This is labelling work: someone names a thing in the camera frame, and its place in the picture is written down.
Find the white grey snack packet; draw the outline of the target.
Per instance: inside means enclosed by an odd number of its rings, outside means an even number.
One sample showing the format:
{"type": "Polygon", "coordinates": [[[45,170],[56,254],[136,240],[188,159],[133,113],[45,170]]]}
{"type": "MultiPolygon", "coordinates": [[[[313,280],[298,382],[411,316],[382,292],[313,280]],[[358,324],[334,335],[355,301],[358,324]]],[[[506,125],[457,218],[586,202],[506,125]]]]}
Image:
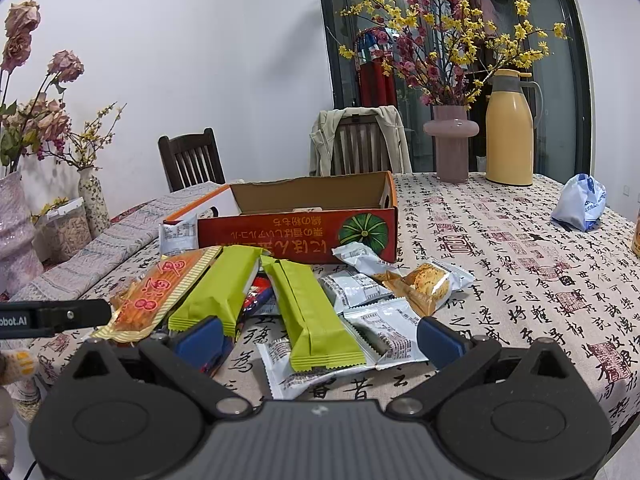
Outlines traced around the white grey snack packet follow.
{"type": "Polygon", "coordinates": [[[377,370],[428,361],[416,336],[421,318],[405,298],[349,309],[342,317],[378,355],[377,370]]]}

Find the green snack bar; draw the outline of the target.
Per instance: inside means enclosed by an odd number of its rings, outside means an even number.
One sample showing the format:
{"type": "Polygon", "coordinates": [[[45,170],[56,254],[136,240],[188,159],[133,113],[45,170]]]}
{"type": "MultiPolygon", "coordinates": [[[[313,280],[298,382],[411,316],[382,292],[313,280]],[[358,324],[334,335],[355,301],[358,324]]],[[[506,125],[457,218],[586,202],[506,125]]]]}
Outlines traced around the green snack bar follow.
{"type": "Polygon", "coordinates": [[[346,330],[310,266],[270,256],[262,256],[260,260],[277,297],[294,372],[335,370],[367,363],[360,345],[346,330]]]}
{"type": "Polygon", "coordinates": [[[236,324],[260,266],[260,247],[227,246],[168,318],[168,328],[185,332],[209,316],[222,324],[224,336],[234,338],[236,324]]]}

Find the orange gold snack packet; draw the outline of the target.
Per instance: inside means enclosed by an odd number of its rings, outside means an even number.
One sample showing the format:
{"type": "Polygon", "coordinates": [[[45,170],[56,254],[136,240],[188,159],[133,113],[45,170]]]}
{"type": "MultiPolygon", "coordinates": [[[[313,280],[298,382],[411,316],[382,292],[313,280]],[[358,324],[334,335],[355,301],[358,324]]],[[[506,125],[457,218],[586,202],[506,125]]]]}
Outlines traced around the orange gold snack packet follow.
{"type": "Polygon", "coordinates": [[[186,296],[221,252],[220,247],[193,249],[161,258],[130,288],[112,319],[94,336],[132,344],[150,336],[166,314],[186,296]]]}

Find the large pale pink vase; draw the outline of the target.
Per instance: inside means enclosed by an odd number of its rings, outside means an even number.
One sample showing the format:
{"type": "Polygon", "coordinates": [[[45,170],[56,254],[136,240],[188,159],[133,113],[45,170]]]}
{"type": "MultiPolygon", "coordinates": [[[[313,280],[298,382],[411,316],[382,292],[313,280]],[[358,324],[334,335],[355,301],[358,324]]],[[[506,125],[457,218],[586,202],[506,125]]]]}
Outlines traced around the large pale pink vase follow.
{"type": "Polygon", "coordinates": [[[1,179],[0,206],[1,283],[4,285],[2,290],[12,297],[43,272],[32,246],[36,229],[18,172],[1,179]]]}

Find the patterned folded cloth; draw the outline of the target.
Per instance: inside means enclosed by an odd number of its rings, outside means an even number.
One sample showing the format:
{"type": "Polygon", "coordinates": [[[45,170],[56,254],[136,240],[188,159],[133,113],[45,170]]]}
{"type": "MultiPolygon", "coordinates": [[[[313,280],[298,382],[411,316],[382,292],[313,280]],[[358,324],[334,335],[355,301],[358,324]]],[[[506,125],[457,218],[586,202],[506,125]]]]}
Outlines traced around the patterned folded cloth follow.
{"type": "Polygon", "coordinates": [[[78,299],[105,275],[156,240],[158,226],[165,218],[217,188],[219,184],[205,182],[151,200],[112,224],[70,260],[34,278],[3,305],[17,301],[78,299]]]}

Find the clear seed container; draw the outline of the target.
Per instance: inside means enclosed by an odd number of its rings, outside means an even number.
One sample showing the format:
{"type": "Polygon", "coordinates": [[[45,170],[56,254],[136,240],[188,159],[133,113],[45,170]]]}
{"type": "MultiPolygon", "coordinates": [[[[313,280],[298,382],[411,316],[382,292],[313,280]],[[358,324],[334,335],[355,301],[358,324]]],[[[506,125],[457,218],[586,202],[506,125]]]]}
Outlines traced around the clear seed container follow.
{"type": "Polygon", "coordinates": [[[50,209],[43,218],[42,235],[54,263],[70,260],[92,240],[84,200],[75,198],[50,209]]]}

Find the calligraphy tablecloth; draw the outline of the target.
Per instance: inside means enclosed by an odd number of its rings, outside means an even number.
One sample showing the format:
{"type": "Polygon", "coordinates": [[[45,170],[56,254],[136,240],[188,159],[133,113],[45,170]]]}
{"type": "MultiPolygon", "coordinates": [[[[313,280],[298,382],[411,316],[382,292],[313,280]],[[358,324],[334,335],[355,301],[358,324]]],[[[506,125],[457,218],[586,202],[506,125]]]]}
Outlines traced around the calligraphy tablecloth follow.
{"type": "MultiPolygon", "coordinates": [[[[435,316],[465,336],[484,335],[505,347],[555,341],[603,408],[614,434],[639,414],[639,258],[631,251],[634,224],[605,209],[597,229],[566,230],[550,221],[562,185],[535,176],[528,188],[471,174],[463,184],[431,174],[395,176],[399,212],[398,262],[412,271],[425,258],[450,261],[474,282],[452,294],[435,316]]],[[[84,298],[107,299],[119,284],[145,274],[160,256],[157,235],[136,242],[137,253],[110,269],[84,298]]],[[[14,342],[39,360],[39,374],[9,386],[15,407],[31,420],[44,395],[93,329],[51,339],[14,342]]],[[[285,336],[278,318],[252,318],[214,379],[254,405],[271,399],[257,345],[285,336]]],[[[300,398],[378,399],[382,405],[434,375],[413,363],[332,378],[300,398]]]]}

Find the floral ceramic vase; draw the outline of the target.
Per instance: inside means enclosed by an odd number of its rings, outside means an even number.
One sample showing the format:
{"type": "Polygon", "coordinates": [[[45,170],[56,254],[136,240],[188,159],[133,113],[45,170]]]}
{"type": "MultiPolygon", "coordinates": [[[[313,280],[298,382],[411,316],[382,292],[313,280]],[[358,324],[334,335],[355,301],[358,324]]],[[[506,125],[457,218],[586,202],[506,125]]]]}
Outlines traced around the floral ceramic vase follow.
{"type": "Polygon", "coordinates": [[[78,194],[84,200],[88,227],[93,238],[97,238],[111,224],[101,182],[96,170],[86,168],[79,171],[78,194]]]}

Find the red orange cardboard box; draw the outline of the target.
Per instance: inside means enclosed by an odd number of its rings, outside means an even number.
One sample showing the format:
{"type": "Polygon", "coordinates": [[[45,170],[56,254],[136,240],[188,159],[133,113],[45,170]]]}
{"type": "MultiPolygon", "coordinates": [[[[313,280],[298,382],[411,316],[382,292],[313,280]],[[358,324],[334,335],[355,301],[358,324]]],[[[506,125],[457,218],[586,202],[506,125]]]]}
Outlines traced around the red orange cardboard box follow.
{"type": "Polygon", "coordinates": [[[398,206],[388,171],[225,184],[164,219],[198,220],[198,244],[261,247],[300,263],[334,263],[333,249],[369,246],[397,256],[398,206]]]}

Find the yellow twig branches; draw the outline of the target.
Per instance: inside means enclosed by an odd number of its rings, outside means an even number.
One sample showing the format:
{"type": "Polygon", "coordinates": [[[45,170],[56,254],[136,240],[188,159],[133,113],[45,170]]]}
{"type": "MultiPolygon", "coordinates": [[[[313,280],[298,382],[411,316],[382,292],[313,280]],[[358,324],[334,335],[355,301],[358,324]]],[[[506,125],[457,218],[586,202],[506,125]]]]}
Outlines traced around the yellow twig branches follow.
{"type": "Polygon", "coordinates": [[[127,104],[114,102],[101,108],[95,118],[84,122],[81,130],[68,129],[58,140],[48,141],[42,148],[43,156],[52,157],[56,164],[64,164],[77,171],[99,170],[96,163],[99,151],[112,144],[115,128],[126,107],[127,104]]]}

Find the dark wooden chair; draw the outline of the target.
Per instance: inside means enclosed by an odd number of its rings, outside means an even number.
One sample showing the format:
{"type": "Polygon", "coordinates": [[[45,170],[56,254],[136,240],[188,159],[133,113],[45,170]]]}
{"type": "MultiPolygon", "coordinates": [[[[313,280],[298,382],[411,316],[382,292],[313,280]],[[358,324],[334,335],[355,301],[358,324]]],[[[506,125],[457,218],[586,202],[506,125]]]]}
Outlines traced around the dark wooden chair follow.
{"type": "Polygon", "coordinates": [[[157,146],[170,192],[204,182],[226,183],[212,128],[175,138],[161,136],[157,146]]]}

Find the blue white plastic bag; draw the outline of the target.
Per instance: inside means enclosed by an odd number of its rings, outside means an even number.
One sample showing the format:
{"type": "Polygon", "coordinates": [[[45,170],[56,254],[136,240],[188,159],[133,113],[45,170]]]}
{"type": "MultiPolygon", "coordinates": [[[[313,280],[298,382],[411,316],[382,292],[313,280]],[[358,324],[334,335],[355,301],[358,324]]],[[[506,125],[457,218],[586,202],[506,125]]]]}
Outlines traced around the blue white plastic bag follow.
{"type": "Polygon", "coordinates": [[[605,206],[605,186],[590,174],[576,174],[562,188],[551,219],[562,226],[587,232],[598,224],[605,206]]]}

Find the wooden chair with jacket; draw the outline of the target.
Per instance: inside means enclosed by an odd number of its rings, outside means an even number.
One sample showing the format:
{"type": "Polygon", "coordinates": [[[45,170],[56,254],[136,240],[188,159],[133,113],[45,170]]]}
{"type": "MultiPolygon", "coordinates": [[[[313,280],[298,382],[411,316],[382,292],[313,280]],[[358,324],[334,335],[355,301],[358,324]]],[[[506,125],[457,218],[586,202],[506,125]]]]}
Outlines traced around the wooden chair with jacket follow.
{"type": "Polygon", "coordinates": [[[343,118],[335,131],[331,174],[370,174],[390,170],[386,142],[373,115],[343,118]]]}

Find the pink glass vase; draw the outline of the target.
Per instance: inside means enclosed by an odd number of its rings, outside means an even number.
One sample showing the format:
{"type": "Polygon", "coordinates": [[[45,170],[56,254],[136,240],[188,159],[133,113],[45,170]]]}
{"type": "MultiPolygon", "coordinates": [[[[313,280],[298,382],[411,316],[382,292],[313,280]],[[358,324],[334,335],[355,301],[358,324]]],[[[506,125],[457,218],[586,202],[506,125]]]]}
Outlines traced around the pink glass vase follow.
{"type": "Polygon", "coordinates": [[[469,177],[469,140],[480,126],[469,120],[463,105],[434,105],[433,118],[423,125],[435,140],[435,167],[439,180],[462,183],[469,177]]]}

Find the yellow thermos jug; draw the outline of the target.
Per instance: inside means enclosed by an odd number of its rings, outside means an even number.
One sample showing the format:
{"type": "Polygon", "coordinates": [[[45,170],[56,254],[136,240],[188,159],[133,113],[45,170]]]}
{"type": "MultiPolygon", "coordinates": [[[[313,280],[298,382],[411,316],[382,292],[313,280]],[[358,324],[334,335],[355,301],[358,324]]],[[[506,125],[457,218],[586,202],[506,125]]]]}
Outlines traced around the yellow thermos jug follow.
{"type": "Polygon", "coordinates": [[[486,178],[511,186],[533,184],[534,133],[544,96],[531,73],[502,68],[491,78],[486,112],[486,178]]]}

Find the beige jacket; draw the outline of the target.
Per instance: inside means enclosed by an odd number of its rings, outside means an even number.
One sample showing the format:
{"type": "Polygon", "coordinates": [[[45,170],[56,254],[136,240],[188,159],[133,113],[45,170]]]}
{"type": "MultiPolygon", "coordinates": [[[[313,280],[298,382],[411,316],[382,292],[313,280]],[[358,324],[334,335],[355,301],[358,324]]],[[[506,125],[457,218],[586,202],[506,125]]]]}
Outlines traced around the beige jacket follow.
{"type": "Polygon", "coordinates": [[[411,174],[412,166],[404,124],[393,105],[378,107],[346,107],[341,110],[322,110],[309,133],[309,174],[327,177],[331,170],[336,132],[342,119],[356,115],[374,118],[382,132],[393,174],[411,174]]]}

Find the red blue hanging garment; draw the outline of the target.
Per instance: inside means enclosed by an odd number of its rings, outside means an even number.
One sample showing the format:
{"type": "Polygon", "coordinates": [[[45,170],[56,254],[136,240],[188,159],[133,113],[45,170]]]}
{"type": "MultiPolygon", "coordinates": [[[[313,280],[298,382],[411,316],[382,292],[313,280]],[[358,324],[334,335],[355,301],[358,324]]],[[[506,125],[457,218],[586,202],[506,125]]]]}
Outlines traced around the red blue hanging garment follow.
{"type": "Polygon", "coordinates": [[[383,62],[390,60],[390,37],[383,27],[360,30],[354,50],[360,104],[364,107],[397,105],[395,79],[386,75],[383,62]]]}

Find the yellow and red flower branches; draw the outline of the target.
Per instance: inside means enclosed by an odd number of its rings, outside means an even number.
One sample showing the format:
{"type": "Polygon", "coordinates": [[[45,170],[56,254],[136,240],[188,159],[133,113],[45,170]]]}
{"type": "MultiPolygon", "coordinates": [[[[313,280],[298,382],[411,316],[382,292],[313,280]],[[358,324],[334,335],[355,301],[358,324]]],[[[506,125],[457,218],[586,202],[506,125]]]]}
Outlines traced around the yellow and red flower branches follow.
{"type": "Polygon", "coordinates": [[[383,77],[419,90],[425,105],[470,107],[498,70],[528,70],[550,55],[550,36],[567,37],[565,23],[537,27],[529,1],[511,1],[516,20],[505,32],[478,0],[347,0],[341,18],[359,30],[338,53],[375,62],[383,77]]]}

